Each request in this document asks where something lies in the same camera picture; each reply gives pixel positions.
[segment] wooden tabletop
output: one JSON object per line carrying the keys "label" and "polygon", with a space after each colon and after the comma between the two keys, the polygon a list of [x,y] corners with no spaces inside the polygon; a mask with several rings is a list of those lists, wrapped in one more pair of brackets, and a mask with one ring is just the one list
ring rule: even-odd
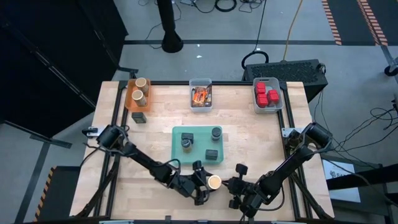
{"label": "wooden tabletop", "polygon": [[[312,119],[303,84],[287,83],[295,125],[304,128]],[[93,126],[111,123],[118,82],[103,82],[94,115]],[[192,113],[189,108],[188,86],[152,86],[151,112],[145,113],[146,124],[136,124],[131,113],[127,117],[129,138],[147,155],[157,161],[167,161],[171,155],[172,128],[181,125],[220,125],[224,137],[224,161],[205,169],[222,179],[237,176],[235,165],[246,164],[244,180],[255,182],[262,174],[274,170],[284,161],[279,123],[276,114],[256,114],[253,111],[250,86],[213,86],[213,109],[209,113]],[[123,113],[124,90],[117,124]],[[284,121],[288,127],[284,110]],[[88,144],[96,146],[94,139]],[[85,155],[92,149],[87,148]],[[77,214],[93,196],[100,181],[103,152],[96,152],[82,167],[70,214]],[[322,208],[334,217],[320,156],[315,155],[304,165],[309,191]],[[192,166],[183,166],[182,174],[191,174]],[[274,212],[258,212],[255,220],[294,220],[288,180],[284,181],[285,203]],[[305,217],[302,196],[297,189],[300,213]],[[113,219],[163,220],[239,220],[242,213],[228,208],[232,196],[222,186],[212,192],[207,203],[194,206],[191,198],[166,189],[149,174],[148,170],[132,159],[122,158],[112,211]],[[108,191],[104,193],[101,213],[105,213]],[[282,194],[266,208],[277,207]]]}

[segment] gray floor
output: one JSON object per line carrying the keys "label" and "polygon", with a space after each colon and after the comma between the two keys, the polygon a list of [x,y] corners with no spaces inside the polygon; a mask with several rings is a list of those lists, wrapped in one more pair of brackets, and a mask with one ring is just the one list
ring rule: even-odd
{"label": "gray floor", "polygon": [[[203,10],[211,8],[213,1],[198,0]],[[289,29],[298,1],[268,0],[264,16],[261,39],[284,40]],[[136,0],[117,0],[116,5],[130,33],[127,40],[145,39],[149,29],[160,19],[157,8],[151,1],[140,7]],[[182,19],[176,22],[177,32],[183,39],[252,39],[257,36],[261,8],[252,14],[238,12],[200,14],[195,8],[181,4]],[[155,29],[150,40],[161,39],[161,28]],[[322,4],[316,0],[306,0],[298,15],[292,40],[333,40],[324,15]],[[253,45],[185,45],[177,54],[167,54],[153,50],[147,45],[125,45],[120,66],[138,68],[139,76],[153,80],[189,80],[190,78],[210,77],[214,80],[240,80],[243,70],[241,59],[253,50]],[[270,55],[270,62],[282,60],[283,45],[260,45]],[[398,47],[389,47],[393,56],[398,55]],[[382,74],[387,65],[380,47],[344,47],[337,45],[291,45],[287,60],[317,58],[327,66],[329,85],[323,97],[323,112],[329,128],[339,141],[352,129],[370,118],[369,110],[375,107],[391,108],[392,94],[398,89],[393,78]],[[261,63],[262,57],[254,57],[247,63]],[[128,75],[116,72],[114,80],[126,80]],[[317,103],[310,103],[314,115]],[[52,166],[77,166],[82,158],[85,137],[80,130],[91,124],[93,115],[55,136],[57,139],[73,143],[71,149],[51,146],[43,171],[36,186],[34,196],[25,218],[32,221],[35,209]],[[325,124],[317,110],[315,119]],[[382,138],[390,130],[383,130],[387,121],[376,121],[370,127],[347,142],[347,147],[358,146]],[[397,162],[396,139],[398,132],[392,133],[379,144],[351,151],[354,156],[374,163],[389,165]],[[0,198],[0,223],[12,223],[24,196],[32,170],[42,147],[42,143],[29,139],[27,133],[8,125],[0,125],[0,173],[3,181]],[[398,186],[389,185],[390,192],[398,191]],[[380,217],[336,210],[340,219],[380,223]]]}

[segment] green tray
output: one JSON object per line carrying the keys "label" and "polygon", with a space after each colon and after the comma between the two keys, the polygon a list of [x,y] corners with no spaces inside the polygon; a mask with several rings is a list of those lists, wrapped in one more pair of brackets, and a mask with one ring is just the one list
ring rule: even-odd
{"label": "green tray", "polygon": [[[211,130],[213,128],[223,128],[220,126],[176,126],[172,132],[172,159],[180,160],[182,165],[192,165],[193,162],[200,160],[202,164],[219,164],[224,160],[223,136],[214,143],[211,140]],[[182,151],[181,134],[193,133],[192,151],[185,153]],[[218,151],[217,160],[206,159],[206,149]]]}

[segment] black electronics box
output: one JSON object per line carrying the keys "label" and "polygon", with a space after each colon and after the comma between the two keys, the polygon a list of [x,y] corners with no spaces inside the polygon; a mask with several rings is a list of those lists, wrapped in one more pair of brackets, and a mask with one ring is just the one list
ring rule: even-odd
{"label": "black electronics box", "polygon": [[313,59],[246,65],[242,80],[275,77],[279,81],[303,82],[307,101],[310,102],[328,84],[319,64],[317,59]]}

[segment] orange container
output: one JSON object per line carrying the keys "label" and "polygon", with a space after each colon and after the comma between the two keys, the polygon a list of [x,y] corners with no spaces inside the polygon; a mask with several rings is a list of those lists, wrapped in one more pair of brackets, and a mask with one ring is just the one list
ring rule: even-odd
{"label": "orange container", "polygon": [[136,86],[136,79],[130,79],[129,82],[127,83],[126,101],[124,106],[132,113],[150,111],[150,105],[152,99],[152,85],[150,85],[149,79],[146,78],[146,80],[149,85],[149,90],[147,94],[144,95],[147,100],[147,106],[137,106],[137,103],[132,99],[132,93],[135,90],[139,90],[138,87]]}

